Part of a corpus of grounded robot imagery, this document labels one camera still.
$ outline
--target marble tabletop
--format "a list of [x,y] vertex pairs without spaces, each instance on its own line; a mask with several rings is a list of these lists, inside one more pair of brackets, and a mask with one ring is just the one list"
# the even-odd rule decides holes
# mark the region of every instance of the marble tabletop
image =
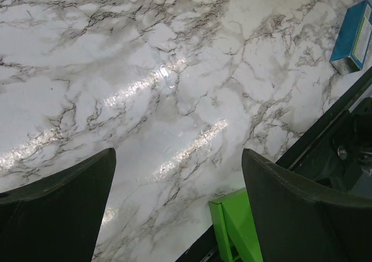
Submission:
[[355,0],[0,0],[0,192],[114,147],[93,261],[172,262],[352,84]]

